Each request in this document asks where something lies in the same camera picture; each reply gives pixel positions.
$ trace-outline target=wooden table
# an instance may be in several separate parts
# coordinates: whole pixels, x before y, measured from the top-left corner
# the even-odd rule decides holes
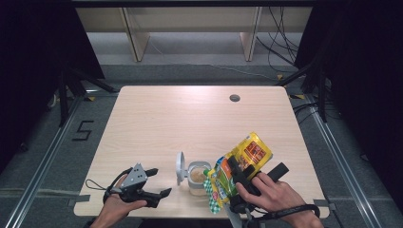
[[[234,94],[240,96],[238,102],[230,100]],[[109,186],[123,170],[140,162],[145,170],[159,169],[145,191],[159,193],[169,187],[172,191],[158,208],[142,208],[131,217],[227,218],[223,209],[216,215],[209,211],[207,197],[192,196],[187,181],[177,185],[177,153],[183,152],[186,167],[194,161],[214,166],[252,131],[274,154],[262,171],[284,162],[290,172],[282,181],[307,203],[324,200],[289,98],[279,86],[125,86],[86,178]],[[77,202],[74,213],[97,216],[103,194],[83,185],[81,195],[90,195],[90,200]],[[329,215],[327,207],[320,211],[323,218]]]

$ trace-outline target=black strap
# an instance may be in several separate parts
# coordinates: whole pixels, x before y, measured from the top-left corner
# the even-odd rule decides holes
[[[296,207],[292,207],[289,209],[276,211],[276,212],[267,212],[264,216],[260,218],[254,218],[256,220],[267,220],[267,219],[280,219],[285,216],[292,215],[294,213],[302,212],[302,211],[314,211],[315,215],[319,218],[320,217],[320,210],[314,204],[304,204]]]

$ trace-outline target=finger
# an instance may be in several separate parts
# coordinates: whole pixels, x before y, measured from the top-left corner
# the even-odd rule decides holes
[[[125,178],[127,177],[127,174],[124,174],[116,183],[115,187],[121,186],[121,184],[124,182]]]
[[[239,182],[235,184],[235,187],[237,188],[238,193],[240,196],[247,202],[259,205],[259,197],[250,194],[245,187]]]
[[[257,177],[268,187],[275,187],[276,183],[265,173],[258,173]]]
[[[134,202],[130,203],[130,209],[131,210],[136,210],[136,209],[145,207],[146,205],[147,205],[147,201],[145,201],[145,200],[137,200],[137,201],[134,201]]]
[[[273,181],[272,182],[268,181],[267,183],[270,185],[269,186],[265,182],[263,182],[263,180],[261,178],[264,179],[264,177],[263,177],[264,175],[265,174],[258,175],[256,177],[252,178],[252,184],[259,189],[260,193],[263,196],[270,199],[275,194],[275,184],[273,183]]]

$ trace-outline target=wrist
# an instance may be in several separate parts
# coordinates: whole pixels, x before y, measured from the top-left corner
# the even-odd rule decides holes
[[[112,227],[112,224],[108,222],[108,219],[104,215],[97,217],[94,222],[92,222],[90,228],[108,228]]]
[[[322,228],[323,227],[320,219],[317,216],[315,216],[315,214],[312,211],[298,212],[293,215],[283,217],[281,219],[288,222],[294,228],[305,228],[305,227]]]

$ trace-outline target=round hole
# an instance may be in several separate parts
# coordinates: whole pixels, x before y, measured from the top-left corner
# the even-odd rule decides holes
[[[240,100],[240,95],[232,94],[231,96],[229,96],[229,100],[231,100],[232,102],[238,102]]]

